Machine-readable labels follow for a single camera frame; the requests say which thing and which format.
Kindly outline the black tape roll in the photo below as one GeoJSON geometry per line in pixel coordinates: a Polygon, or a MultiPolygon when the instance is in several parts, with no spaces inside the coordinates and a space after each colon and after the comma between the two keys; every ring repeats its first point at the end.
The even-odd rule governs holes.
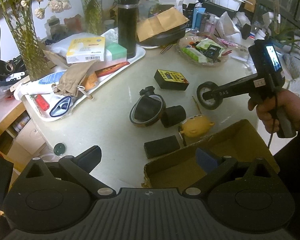
{"type": "Polygon", "coordinates": [[[205,109],[215,110],[222,103],[223,99],[218,98],[213,93],[213,91],[217,88],[218,86],[211,81],[207,81],[198,86],[197,98],[205,109]]]}

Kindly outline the yellow pig toy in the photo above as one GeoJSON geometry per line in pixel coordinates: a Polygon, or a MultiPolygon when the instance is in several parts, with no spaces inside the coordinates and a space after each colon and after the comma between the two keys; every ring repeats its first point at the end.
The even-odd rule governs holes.
{"type": "Polygon", "coordinates": [[[189,138],[200,137],[205,135],[214,125],[215,123],[207,116],[195,115],[180,123],[179,134],[189,138]]]}

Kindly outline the amber clear tape roll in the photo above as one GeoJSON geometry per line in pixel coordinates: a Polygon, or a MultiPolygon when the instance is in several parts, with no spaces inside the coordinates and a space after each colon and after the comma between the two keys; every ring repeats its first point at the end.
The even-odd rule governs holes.
{"type": "Polygon", "coordinates": [[[166,110],[162,96],[142,95],[130,111],[129,119],[134,126],[148,127],[155,124],[166,110]]]}

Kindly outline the black lens cap knob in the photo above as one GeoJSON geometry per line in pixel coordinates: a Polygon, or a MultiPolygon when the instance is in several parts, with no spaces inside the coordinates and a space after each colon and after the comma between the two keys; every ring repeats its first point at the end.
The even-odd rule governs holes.
{"type": "Polygon", "coordinates": [[[140,90],[139,94],[140,96],[150,96],[150,95],[154,95],[154,90],[155,88],[153,86],[148,86],[142,90],[140,90]]]}

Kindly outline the green round cap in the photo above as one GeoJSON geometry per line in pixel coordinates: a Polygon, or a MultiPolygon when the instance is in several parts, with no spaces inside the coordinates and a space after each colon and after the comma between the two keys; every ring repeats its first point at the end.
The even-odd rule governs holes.
{"type": "Polygon", "coordinates": [[[63,143],[59,142],[55,144],[53,152],[57,156],[63,155],[66,152],[66,146],[63,143]]]}

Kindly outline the cardboard box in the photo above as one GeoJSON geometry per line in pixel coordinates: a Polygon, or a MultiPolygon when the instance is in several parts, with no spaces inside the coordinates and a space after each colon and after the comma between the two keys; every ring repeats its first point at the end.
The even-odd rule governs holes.
{"type": "Polygon", "coordinates": [[[280,168],[266,143],[254,126],[246,119],[240,120],[203,140],[163,155],[144,166],[144,188],[176,187],[183,191],[206,175],[196,162],[196,150],[209,150],[219,157],[229,155],[238,161],[251,162],[263,158],[276,173],[280,168]]]}

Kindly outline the glass snack dish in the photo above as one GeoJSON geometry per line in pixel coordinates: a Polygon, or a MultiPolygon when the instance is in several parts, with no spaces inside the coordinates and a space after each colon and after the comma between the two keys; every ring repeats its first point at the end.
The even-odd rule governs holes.
{"type": "Polygon", "coordinates": [[[225,63],[233,50],[215,35],[184,36],[177,42],[177,51],[192,63],[202,66],[218,66],[225,63]]]}

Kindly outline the wooden stick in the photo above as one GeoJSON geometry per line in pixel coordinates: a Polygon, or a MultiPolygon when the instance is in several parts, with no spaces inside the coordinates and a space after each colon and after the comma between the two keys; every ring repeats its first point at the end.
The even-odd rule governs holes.
{"type": "Polygon", "coordinates": [[[194,101],[194,104],[195,104],[195,106],[196,106],[196,109],[197,109],[198,113],[199,113],[200,115],[202,115],[202,111],[201,111],[201,109],[200,109],[200,106],[199,106],[197,100],[194,98],[194,96],[192,96],[192,100],[194,101]]]}

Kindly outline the blue white mask package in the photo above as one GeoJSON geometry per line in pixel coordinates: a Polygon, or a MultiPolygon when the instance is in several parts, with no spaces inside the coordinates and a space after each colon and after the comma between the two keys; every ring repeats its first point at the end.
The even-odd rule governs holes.
{"type": "Polygon", "coordinates": [[[68,112],[71,106],[72,97],[65,96],[55,104],[55,106],[51,109],[49,115],[53,118],[63,116],[68,112]]]}

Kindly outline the black rectangular block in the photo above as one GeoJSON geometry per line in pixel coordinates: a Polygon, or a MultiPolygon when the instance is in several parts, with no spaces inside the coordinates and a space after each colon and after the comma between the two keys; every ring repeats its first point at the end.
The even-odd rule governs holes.
{"type": "Polygon", "coordinates": [[[169,154],[180,149],[179,142],[175,135],[145,142],[143,147],[148,159],[169,154]]]}

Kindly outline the black cylindrical adapter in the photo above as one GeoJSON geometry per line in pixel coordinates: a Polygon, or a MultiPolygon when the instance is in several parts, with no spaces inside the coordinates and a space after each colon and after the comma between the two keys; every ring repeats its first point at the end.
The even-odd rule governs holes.
{"type": "Polygon", "coordinates": [[[165,109],[160,120],[165,128],[172,127],[186,119],[186,112],[183,106],[172,106],[165,109]]]}

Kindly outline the yellow black box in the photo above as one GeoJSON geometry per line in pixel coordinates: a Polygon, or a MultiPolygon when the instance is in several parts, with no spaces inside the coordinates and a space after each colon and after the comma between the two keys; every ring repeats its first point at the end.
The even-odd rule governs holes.
{"type": "Polygon", "coordinates": [[[189,81],[180,72],[157,69],[154,79],[161,89],[185,91],[189,81]]]}

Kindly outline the orange round tin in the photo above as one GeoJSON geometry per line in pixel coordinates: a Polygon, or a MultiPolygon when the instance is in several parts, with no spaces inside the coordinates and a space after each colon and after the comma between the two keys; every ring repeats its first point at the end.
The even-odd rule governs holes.
{"type": "Polygon", "coordinates": [[[84,87],[85,91],[90,91],[91,89],[95,88],[99,84],[99,79],[95,72],[92,72],[90,75],[86,76],[83,80],[81,86],[84,87]]]}

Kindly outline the red flat box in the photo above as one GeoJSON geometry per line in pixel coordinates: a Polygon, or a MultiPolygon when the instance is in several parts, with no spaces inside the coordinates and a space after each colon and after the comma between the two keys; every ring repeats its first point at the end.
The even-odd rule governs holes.
{"type": "Polygon", "coordinates": [[[96,76],[97,77],[103,77],[103,76],[106,76],[106,75],[110,75],[110,74],[113,74],[114,72],[116,72],[117,70],[129,65],[130,63],[128,61],[126,62],[122,62],[122,63],[118,63],[116,65],[113,65],[113,66],[110,66],[110,67],[107,67],[107,68],[104,68],[104,69],[101,69],[101,70],[97,70],[95,72],[96,76]]]}

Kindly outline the white serving tray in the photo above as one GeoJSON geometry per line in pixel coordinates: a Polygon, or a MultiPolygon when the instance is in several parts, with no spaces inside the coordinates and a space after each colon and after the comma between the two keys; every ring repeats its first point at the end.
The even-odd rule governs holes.
{"type": "Polygon", "coordinates": [[[117,31],[109,29],[100,36],[79,33],[54,43],[44,54],[57,65],[56,70],[18,85],[15,99],[25,97],[46,122],[67,116],[85,98],[92,99],[93,91],[144,57],[146,51],[136,46],[136,55],[129,59],[117,39],[117,31]]]}

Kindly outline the yellow white carton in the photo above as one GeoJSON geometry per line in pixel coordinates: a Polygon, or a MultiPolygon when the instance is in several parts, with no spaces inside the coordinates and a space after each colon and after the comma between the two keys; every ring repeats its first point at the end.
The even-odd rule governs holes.
{"type": "Polygon", "coordinates": [[[89,61],[104,61],[106,39],[104,37],[76,38],[70,43],[66,53],[68,64],[89,61]]]}

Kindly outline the green tissue box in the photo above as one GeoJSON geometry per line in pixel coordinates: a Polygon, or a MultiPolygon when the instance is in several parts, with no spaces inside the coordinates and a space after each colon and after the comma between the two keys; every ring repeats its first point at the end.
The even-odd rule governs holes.
{"type": "Polygon", "coordinates": [[[105,61],[116,61],[116,60],[123,60],[126,61],[127,59],[127,49],[123,46],[115,43],[110,42],[105,46],[105,61]]]}

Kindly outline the black thermos bottle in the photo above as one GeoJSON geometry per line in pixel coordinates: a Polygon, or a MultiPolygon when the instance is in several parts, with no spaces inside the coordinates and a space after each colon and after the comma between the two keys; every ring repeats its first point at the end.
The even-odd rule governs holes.
{"type": "Polygon", "coordinates": [[[118,0],[118,44],[126,48],[128,59],[131,59],[136,55],[137,19],[138,0],[118,0]]]}

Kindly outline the glass vase with bamboo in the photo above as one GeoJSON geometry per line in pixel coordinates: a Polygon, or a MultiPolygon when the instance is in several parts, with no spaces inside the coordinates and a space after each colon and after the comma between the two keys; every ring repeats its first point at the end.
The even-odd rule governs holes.
{"type": "Polygon", "coordinates": [[[88,33],[100,35],[104,32],[102,2],[103,0],[81,0],[88,33]]]}

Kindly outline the glass vase with flowers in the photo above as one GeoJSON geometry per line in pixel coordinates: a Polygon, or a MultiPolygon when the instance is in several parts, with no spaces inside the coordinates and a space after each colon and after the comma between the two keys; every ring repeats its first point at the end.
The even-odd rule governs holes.
{"type": "Polygon", "coordinates": [[[62,12],[69,0],[0,0],[2,15],[10,29],[31,81],[50,73],[45,54],[36,35],[33,18],[43,19],[46,8],[62,12]]]}

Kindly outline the beige drawstring pouch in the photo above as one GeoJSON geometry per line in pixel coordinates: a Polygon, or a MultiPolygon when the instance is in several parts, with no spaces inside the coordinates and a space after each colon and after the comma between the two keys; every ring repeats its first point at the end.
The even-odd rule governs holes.
{"type": "Polygon", "coordinates": [[[72,64],[61,76],[59,83],[53,87],[53,92],[63,96],[77,96],[78,86],[82,84],[87,72],[99,60],[72,64]]]}

